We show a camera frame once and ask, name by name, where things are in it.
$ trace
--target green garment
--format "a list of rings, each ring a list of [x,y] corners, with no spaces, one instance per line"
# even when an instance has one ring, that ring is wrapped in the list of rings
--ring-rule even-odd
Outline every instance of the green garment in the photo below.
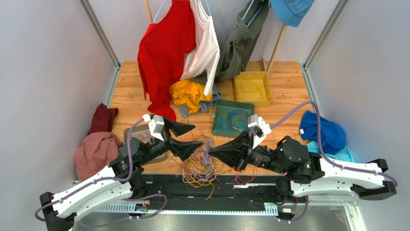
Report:
[[[248,14],[246,14],[246,17],[242,20],[251,2],[252,1],[248,2],[245,9],[238,14],[236,28],[221,53],[215,82],[224,82],[236,77],[241,71],[245,71],[246,65],[248,65],[249,58],[251,57],[262,26],[269,13],[269,0],[265,0],[264,2],[254,1]],[[259,9],[261,10],[248,27],[248,22],[251,21]]]

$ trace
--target blue cloth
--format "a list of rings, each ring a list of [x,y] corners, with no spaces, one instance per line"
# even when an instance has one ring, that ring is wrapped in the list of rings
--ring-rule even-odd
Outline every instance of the blue cloth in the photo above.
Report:
[[[306,146],[307,146],[309,152],[319,153],[319,144],[316,141],[312,141],[312,142],[308,143]],[[353,157],[352,152],[350,151],[350,149],[347,146],[345,146],[344,149],[338,151],[334,155],[326,153],[326,156],[328,156],[332,159],[335,159],[335,160],[343,160],[343,161],[356,163],[356,160]]]
[[[277,17],[286,25],[297,27],[314,0],[270,0]]]
[[[316,113],[306,111],[300,121],[299,130],[303,140],[318,141],[318,122]],[[335,122],[320,117],[320,137],[325,153],[336,154],[346,147],[346,133]]]
[[[215,106],[217,104],[217,99],[222,99],[222,94],[221,91],[216,88],[215,84],[212,86],[212,100],[211,101],[201,101],[199,104],[201,106],[201,109],[199,112],[206,112],[208,108]],[[179,112],[181,113],[182,117],[185,118],[188,116],[188,107],[187,106],[181,106],[178,107]]]

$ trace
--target red garment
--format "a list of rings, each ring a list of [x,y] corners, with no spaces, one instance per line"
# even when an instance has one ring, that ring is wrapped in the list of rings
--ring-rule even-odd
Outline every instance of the red garment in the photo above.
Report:
[[[118,115],[118,108],[107,108],[101,103],[92,116],[91,128],[87,135],[100,131],[112,131],[114,119]]]
[[[189,0],[174,0],[167,15],[149,25],[140,42],[138,66],[144,97],[150,95],[148,110],[176,120],[169,107],[169,87],[184,71],[185,54],[195,49],[195,19]]]
[[[74,154],[74,165],[80,182],[94,176],[119,156],[121,145],[118,137],[111,132],[96,132],[83,140]]]

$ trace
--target gray floor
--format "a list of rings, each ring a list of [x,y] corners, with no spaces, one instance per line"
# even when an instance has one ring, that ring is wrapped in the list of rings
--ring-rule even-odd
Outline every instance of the gray floor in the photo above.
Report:
[[[304,207],[299,206],[296,217]],[[85,217],[82,222],[100,225],[126,217],[126,214],[97,213]],[[344,206],[309,206],[305,217],[293,224],[278,222],[276,218],[262,216],[213,216],[213,215],[158,215],[146,220],[126,220],[111,226],[90,229],[77,225],[77,231],[349,231]]]

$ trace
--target white garment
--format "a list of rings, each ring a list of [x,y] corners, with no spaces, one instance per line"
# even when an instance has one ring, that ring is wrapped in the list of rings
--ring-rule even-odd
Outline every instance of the white garment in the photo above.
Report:
[[[215,34],[212,16],[209,17],[200,0],[190,0],[193,17],[195,18],[196,48],[185,55],[184,72],[180,80],[197,77],[204,70],[207,72],[207,82],[204,94],[212,94],[215,72],[219,61],[219,46]]]

